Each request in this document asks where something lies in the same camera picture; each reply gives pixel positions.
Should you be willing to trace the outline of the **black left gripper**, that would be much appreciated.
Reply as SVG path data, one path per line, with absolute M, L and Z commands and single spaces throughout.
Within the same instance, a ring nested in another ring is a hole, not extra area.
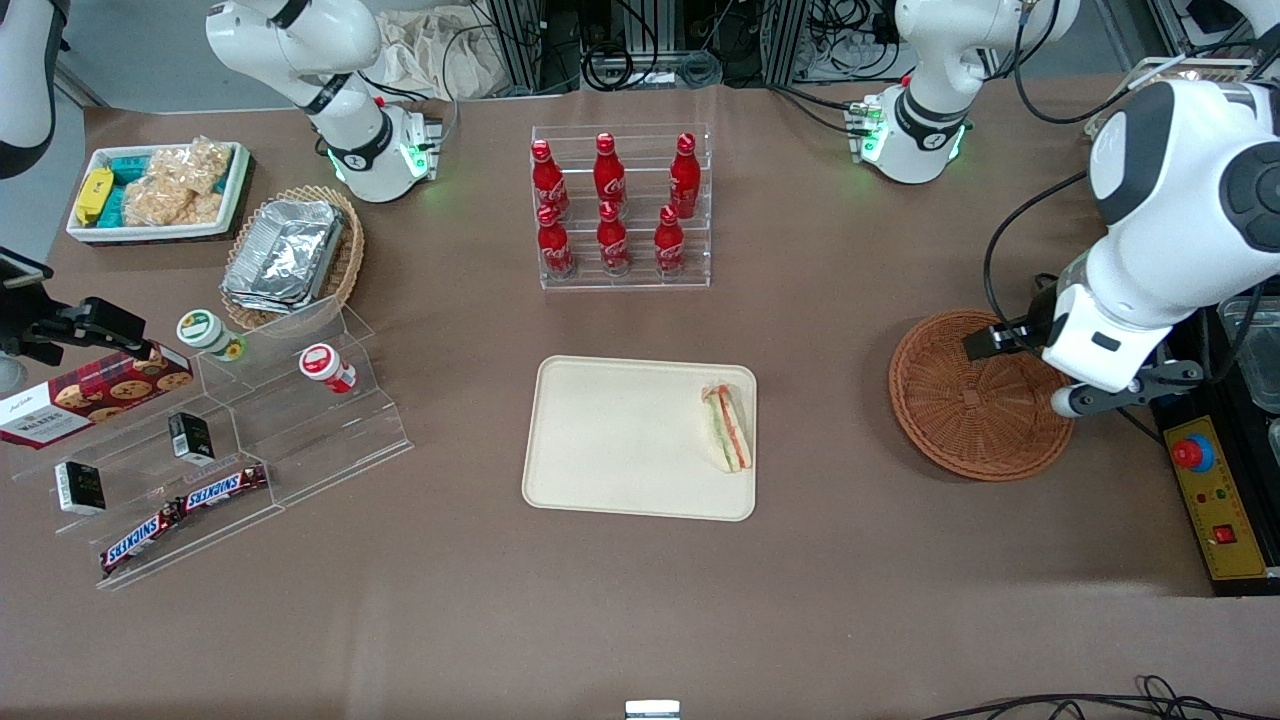
M 1047 284 L 1030 300 L 1023 316 L 996 324 L 996 331 L 975 331 L 963 340 L 963 351 L 970 363 L 998 355 L 1042 355 L 1053 327 L 1057 288 Z

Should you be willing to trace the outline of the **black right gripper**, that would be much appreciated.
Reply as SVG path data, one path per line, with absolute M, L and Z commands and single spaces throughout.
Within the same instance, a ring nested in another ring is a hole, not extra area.
M 146 320 L 100 297 L 77 305 L 45 295 L 4 295 L 1 299 L 1 350 L 14 357 L 29 357 L 56 366 L 65 346 L 88 347 L 77 322 L 86 315 L 86 333 L 102 346 L 122 352 L 148 352 Z

